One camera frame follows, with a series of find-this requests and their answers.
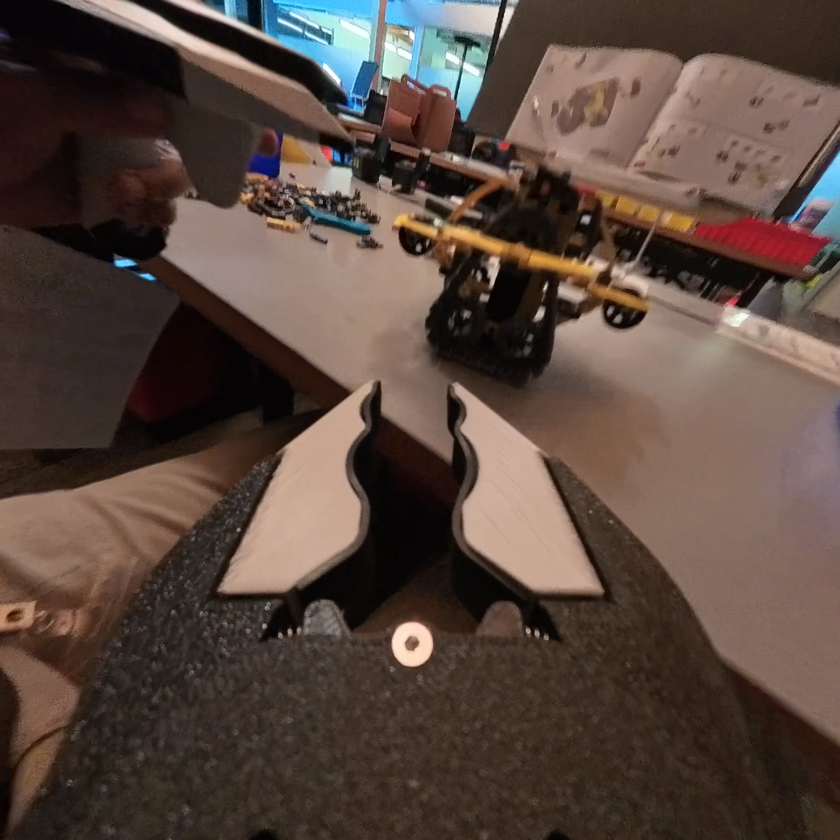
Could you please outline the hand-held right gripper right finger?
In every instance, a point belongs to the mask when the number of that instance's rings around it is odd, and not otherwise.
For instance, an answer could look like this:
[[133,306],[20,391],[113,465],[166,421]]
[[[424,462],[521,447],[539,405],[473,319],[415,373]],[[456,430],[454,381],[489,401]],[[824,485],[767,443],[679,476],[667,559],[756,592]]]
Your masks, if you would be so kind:
[[604,583],[540,447],[461,384],[447,393],[458,551],[527,599],[604,597]]

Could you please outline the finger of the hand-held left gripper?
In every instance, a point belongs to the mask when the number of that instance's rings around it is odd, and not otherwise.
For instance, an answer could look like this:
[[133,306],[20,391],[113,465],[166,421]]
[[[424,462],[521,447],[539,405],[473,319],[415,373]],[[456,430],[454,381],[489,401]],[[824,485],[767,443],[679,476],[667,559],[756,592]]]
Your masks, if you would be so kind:
[[321,143],[351,137],[321,99],[300,82],[224,50],[178,49],[189,105],[214,116],[277,128]]
[[301,84],[323,103],[346,102],[341,84],[314,59],[289,49],[256,28],[197,2],[153,1],[152,12],[190,35]]

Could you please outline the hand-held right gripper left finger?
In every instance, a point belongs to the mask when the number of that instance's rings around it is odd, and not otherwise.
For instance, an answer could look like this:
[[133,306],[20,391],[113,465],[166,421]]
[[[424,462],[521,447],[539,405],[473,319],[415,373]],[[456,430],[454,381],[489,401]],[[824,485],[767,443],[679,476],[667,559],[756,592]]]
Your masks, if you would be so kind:
[[381,396],[378,381],[364,383],[279,452],[218,595],[302,592],[357,553],[371,503],[354,459],[375,431]]

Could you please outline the yellow tracked toy vehicle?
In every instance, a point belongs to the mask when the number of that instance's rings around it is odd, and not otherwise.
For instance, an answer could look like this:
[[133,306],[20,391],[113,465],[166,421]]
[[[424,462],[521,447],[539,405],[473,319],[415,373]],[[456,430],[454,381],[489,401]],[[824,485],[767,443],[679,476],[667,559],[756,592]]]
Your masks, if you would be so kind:
[[592,263],[596,246],[614,242],[602,202],[569,170],[528,168],[513,192],[497,179],[446,217],[403,214],[393,228],[402,249],[434,257],[443,278],[425,320],[430,347],[499,381],[538,378],[564,323],[599,312],[623,331],[648,315],[646,290],[616,276],[615,257]]

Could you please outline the instruction booklet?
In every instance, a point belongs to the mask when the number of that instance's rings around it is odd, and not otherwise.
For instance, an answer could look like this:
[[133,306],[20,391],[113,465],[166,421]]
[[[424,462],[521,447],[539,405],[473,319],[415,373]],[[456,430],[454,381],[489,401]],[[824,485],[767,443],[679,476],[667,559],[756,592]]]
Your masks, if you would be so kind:
[[506,141],[770,214],[838,118],[838,87],[747,59],[551,45]]

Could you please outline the person's left hand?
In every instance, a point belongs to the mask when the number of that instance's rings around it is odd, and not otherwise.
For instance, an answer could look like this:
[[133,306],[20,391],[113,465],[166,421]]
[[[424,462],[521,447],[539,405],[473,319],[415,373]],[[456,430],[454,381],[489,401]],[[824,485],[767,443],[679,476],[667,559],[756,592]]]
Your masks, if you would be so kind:
[[[172,115],[156,90],[72,71],[2,69],[1,222],[22,229],[79,224],[79,138],[160,140]],[[106,181],[110,218],[164,228],[191,187],[186,168],[165,156]]]

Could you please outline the pile of toy parts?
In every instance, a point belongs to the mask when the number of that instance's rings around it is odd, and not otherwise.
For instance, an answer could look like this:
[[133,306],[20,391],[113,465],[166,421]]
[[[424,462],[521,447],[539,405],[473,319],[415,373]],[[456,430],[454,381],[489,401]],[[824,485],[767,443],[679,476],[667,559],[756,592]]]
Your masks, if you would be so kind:
[[[240,190],[239,204],[253,215],[260,217],[268,230],[289,235],[306,235],[311,242],[327,246],[331,233],[351,236],[358,249],[379,251],[383,243],[375,236],[375,229],[381,223],[381,216],[368,204],[361,190],[351,187],[323,190],[305,185],[299,180],[281,177],[269,178],[256,173],[249,174]],[[352,218],[371,227],[371,236],[355,236],[329,227],[313,225],[301,209],[309,204],[328,213]]]

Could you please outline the black battery charger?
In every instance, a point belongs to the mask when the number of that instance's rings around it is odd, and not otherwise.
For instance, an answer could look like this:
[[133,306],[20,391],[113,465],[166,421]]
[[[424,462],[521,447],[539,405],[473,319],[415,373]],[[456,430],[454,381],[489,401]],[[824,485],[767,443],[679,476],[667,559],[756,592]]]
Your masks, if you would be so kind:
[[392,168],[392,192],[396,194],[412,195],[426,178],[432,152],[421,149],[415,159],[403,157],[395,161]]
[[378,186],[390,151],[389,139],[378,133],[371,143],[358,140],[354,146],[351,164],[354,179],[365,184]]

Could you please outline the teal plastic tool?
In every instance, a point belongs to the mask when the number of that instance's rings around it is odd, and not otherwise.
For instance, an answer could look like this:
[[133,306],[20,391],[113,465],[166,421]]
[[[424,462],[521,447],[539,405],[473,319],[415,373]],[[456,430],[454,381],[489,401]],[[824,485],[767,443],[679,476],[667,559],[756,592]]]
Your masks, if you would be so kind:
[[352,218],[342,217],[335,213],[328,213],[316,206],[302,204],[301,209],[305,212],[308,220],[313,225],[338,229],[355,236],[371,236],[371,227]]

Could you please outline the brown paper bag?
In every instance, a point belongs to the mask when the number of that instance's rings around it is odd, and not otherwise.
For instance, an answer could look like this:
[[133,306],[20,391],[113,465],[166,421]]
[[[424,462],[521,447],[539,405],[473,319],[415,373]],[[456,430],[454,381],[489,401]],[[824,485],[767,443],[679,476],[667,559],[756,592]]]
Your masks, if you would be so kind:
[[457,113],[457,102],[449,89],[426,86],[402,75],[388,87],[382,131],[393,143],[432,152],[446,151]]

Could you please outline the brown edged background table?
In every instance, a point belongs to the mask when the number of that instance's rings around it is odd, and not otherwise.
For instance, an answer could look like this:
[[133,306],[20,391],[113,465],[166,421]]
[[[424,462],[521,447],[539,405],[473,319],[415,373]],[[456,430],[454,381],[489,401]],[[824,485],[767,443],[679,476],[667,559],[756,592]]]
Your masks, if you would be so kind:
[[[693,233],[655,232],[647,225],[629,223],[626,217],[610,217],[608,220],[617,226],[615,237],[620,249],[632,257],[642,250],[642,264],[655,272],[663,273],[666,277],[677,277],[681,273],[687,273],[705,278],[713,284],[743,289],[750,288],[753,283],[772,278],[810,279],[813,273],[813,270],[808,268],[809,264],[798,268],[711,242],[694,236]],[[732,222],[700,220],[698,224]]]

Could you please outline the white book stand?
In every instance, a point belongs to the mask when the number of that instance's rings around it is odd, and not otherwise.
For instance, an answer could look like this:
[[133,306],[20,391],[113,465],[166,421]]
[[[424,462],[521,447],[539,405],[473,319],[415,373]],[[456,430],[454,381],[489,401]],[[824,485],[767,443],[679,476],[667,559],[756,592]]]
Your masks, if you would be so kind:
[[527,147],[513,146],[512,155],[529,170],[541,167],[555,175],[569,176],[571,185],[581,198],[601,208],[604,222],[610,217],[626,217],[629,223],[647,225],[655,232],[672,232],[659,228],[658,223],[649,224],[635,216],[614,212],[603,203],[603,199],[610,196],[630,196],[639,203],[657,205],[663,211],[695,216],[697,224],[703,211],[711,206],[699,187],[694,185],[662,181],[603,162],[576,156],[562,158],[555,153],[544,154]]

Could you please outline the red plastic bin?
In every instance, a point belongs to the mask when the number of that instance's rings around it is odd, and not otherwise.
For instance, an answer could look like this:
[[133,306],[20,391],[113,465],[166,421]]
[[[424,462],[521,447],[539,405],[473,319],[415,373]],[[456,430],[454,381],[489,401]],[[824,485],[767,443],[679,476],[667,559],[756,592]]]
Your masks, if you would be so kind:
[[693,230],[699,238],[775,259],[802,268],[832,239],[794,225],[745,217],[728,224],[699,224]]

